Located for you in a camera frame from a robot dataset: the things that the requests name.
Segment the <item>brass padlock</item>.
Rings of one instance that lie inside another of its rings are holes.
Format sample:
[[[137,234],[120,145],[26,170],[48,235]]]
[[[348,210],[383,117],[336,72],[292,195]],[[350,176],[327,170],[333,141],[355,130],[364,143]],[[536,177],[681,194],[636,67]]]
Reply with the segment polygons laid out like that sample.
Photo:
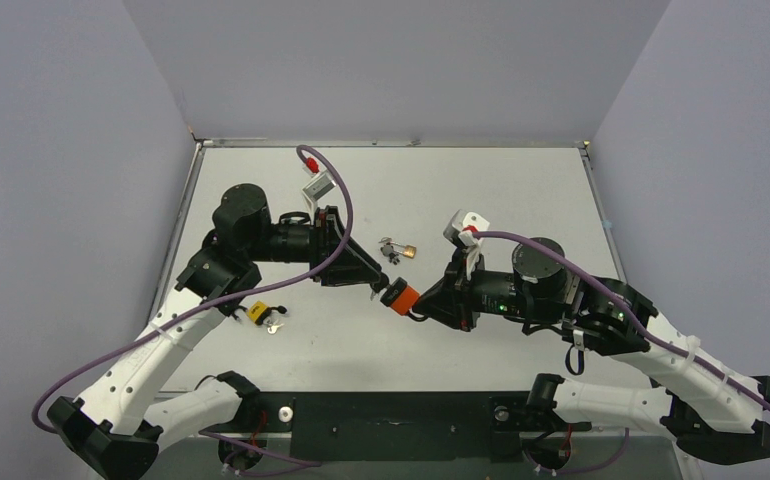
[[[383,237],[380,239],[379,243],[381,246],[384,244],[393,244],[394,249],[405,258],[414,259],[417,255],[417,248],[415,246],[396,242],[391,237]]]

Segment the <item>black key bunch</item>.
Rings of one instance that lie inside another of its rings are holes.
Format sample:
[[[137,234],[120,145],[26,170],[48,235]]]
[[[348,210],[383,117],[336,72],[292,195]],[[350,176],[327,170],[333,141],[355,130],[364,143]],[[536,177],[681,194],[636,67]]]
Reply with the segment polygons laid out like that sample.
[[[380,252],[387,258],[388,262],[393,265],[400,263],[401,255],[394,249],[393,244],[384,244],[380,247]]]

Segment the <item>orange black padlock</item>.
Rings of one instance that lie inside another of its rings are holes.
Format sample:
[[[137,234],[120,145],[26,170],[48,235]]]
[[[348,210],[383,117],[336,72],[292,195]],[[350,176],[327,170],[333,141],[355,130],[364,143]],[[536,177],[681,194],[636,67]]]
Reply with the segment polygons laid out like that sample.
[[[388,285],[380,296],[380,302],[400,316],[407,317],[415,322],[423,322],[428,316],[415,313],[414,306],[421,298],[421,294],[411,287],[402,277],[398,277]]]

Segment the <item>yellow padlock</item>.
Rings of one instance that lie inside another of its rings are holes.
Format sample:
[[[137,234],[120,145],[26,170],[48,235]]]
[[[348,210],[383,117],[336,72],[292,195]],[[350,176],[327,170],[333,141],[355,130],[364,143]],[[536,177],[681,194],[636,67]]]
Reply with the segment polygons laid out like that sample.
[[[275,315],[285,315],[288,309],[283,305],[269,306],[264,302],[257,301],[249,307],[239,305],[232,313],[232,318],[238,322],[244,319],[250,320],[256,326],[273,325],[276,320]]]

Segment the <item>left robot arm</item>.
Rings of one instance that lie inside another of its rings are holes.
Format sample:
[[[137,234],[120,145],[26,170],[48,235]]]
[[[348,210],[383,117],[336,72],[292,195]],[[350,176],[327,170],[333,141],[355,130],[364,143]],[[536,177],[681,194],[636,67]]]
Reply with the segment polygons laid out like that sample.
[[[336,207],[271,219],[265,192],[239,184],[222,196],[213,229],[188,261],[136,348],[77,397],[60,397],[47,416],[68,448],[105,479],[138,479],[161,451],[209,427],[252,427],[259,389],[227,371],[166,401],[157,394],[195,346],[238,308],[261,279],[262,262],[305,263],[328,287],[382,290],[382,267],[347,239]]]

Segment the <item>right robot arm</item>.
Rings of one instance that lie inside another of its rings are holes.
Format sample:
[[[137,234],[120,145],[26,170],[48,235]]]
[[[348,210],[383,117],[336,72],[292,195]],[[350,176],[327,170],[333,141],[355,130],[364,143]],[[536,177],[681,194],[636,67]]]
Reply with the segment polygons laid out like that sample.
[[[539,374],[525,400],[539,427],[604,424],[658,435],[718,465],[770,458],[770,377],[729,370],[679,332],[630,285],[586,273],[546,238],[516,236],[507,272],[489,271],[479,238],[463,233],[442,278],[413,312],[468,332],[483,314],[555,332],[579,357],[594,352],[631,366],[647,388],[587,384],[580,371]]]

